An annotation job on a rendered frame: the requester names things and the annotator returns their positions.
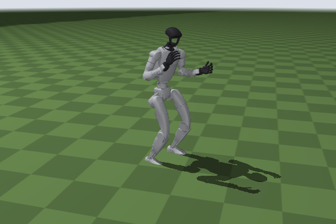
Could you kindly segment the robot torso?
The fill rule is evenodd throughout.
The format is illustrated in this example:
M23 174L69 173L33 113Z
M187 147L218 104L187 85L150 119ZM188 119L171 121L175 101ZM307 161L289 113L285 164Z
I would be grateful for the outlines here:
M173 47L173 48L175 49L174 51L178 51L180 53L180 50L177 48L177 46ZM169 49L169 47L166 46L166 49ZM160 67L163 64L163 62L166 62L166 58L167 58L168 54L171 52L171 51L168 51L166 49L164 47L159 47L157 49L157 50L161 51L161 57L160 57L159 60L156 61L155 66L152 70L157 69L158 67ZM177 54L177 55L181 55L181 53ZM176 57L176 58L179 58L179 57ZM172 79L172 77L175 73L178 62L179 62L179 59L174 61L170 65L168 71L166 71L163 75L159 75L159 76L156 77L156 79L159 82L157 83L157 87L154 88L154 94L158 93L159 96L163 99L163 101L167 100L171 96L171 88L169 86L167 86L167 82Z

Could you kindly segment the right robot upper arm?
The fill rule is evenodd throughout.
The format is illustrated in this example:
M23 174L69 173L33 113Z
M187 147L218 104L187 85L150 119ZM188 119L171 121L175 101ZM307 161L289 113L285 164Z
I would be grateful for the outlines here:
M145 66L145 72L148 72L148 71L152 71L152 69L154 68L155 66L155 63L157 60L159 60L161 57L161 51L160 50L154 50L154 51L151 51L149 53L149 59L148 59L148 62ZM145 79L147 81L151 81L152 78L148 78L148 79Z

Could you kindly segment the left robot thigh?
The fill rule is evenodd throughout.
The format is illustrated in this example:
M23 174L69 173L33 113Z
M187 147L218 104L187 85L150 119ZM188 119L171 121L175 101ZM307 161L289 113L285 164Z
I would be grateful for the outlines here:
M191 117L187 103L183 98L182 94L179 92L178 89L171 89L171 96L170 98L168 98L168 100L174 100L174 106L180 117L182 118L179 127L182 131L187 131L191 126Z

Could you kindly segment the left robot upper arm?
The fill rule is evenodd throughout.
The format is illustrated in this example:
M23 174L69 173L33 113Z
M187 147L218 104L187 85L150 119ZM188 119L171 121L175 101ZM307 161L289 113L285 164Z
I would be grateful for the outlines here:
M180 56L180 59L178 61L178 75L183 77L185 76L185 56L186 56L186 52L182 49L179 49L180 50L180 53L181 53L181 56Z

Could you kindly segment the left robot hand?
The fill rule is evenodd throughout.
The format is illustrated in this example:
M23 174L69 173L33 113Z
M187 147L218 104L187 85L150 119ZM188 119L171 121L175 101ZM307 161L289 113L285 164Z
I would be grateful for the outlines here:
M209 61L207 62L207 64L205 66L203 66L202 68L198 68L199 69L199 74L196 74L197 76L202 75L202 74L209 74L212 73L213 70L213 66L212 63L210 65L208 65ZM210 71L210 72L209 72Z

